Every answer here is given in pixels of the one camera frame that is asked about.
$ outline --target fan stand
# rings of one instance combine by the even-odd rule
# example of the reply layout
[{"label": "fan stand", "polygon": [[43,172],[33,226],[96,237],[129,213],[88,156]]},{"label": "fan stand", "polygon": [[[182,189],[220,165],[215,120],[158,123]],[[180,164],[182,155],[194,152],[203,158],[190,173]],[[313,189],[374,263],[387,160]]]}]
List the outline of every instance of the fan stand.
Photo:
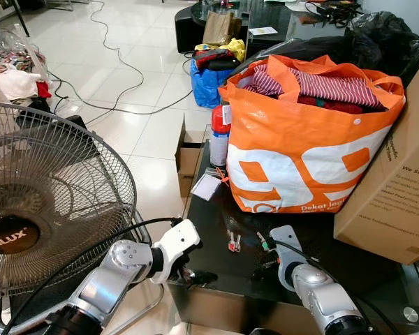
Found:
[{"label": "fan stand", "polygon": [[[135,211],[134,221],[135,223],[142,222],[142,217],[138,211]],[[133,237],[137,241],[152,244],[149,232],[147,231],[147,228],[144,226],[136,230],[133,230]],[[128,329],[134,323],[139,321],[139,319],[144,317],[153,308],[155,308],[163,299],[164,292],[165,292],[163,284],[159,284],[157,286],[159,287],[158,297],[152,303],[144,307],[140,312],[136,313],[132,318],[127,320],[124,324],[120,325],[118,328],[108,333],[108,335],[118,335],[122,333],[124,330]],[[16,334],[27,333],[30,329],[33,329],[35,326],[41,325],[42,323],[44,323],[46,317],[50,313],[57,312],[59,309],[62,309],[65,305],[66,305],[66,301],[60,302],[57,305],[54,305],[53,307],[43,311],[42,313],[39,313],[38,315],[35,315],[34,317],[29,318],[28,320],[20,323],[19,325],[15,325],[14,327],[11,328],[11,330],[9,331],[9,334],[16,335]],[[0,297],[0,334],[3,332],[5,328],[5,324],[3,323],[3,320],[1,318],[1,312],[2,312],[2,298]]]}]

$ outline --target electric fan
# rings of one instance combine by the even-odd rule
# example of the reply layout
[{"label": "electric fan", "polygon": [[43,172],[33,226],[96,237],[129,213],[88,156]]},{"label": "electric fan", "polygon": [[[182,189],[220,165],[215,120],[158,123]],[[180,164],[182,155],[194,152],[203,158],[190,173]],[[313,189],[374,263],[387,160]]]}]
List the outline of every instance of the electric fan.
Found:
[{"label": "electric fan", "polygon": [[[33,290],[127,227],[135,203],[131,173],[96,134],[53,114],[0,104],[0,297]],[[51,285],[96,264],[112,242]]]}]

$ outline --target cardboard box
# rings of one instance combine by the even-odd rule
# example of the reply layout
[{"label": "cardboard box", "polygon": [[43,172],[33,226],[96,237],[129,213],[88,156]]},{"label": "cardboard box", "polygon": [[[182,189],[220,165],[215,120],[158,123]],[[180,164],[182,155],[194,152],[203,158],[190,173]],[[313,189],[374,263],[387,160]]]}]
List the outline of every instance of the cardboard box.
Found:
[{"label": "cardboard box", "polygon": [[199,153],[199,148],[180,148],[180,169],[178,171],[178,175],[180,196],[182,198],[187,198],[189,196],[194,174],[196,173]]},{"label": "cardboard box", "polygon": [[419,71],[406,98],[405,111],[335,216],[334,237],[411,264],[419,260]]}]

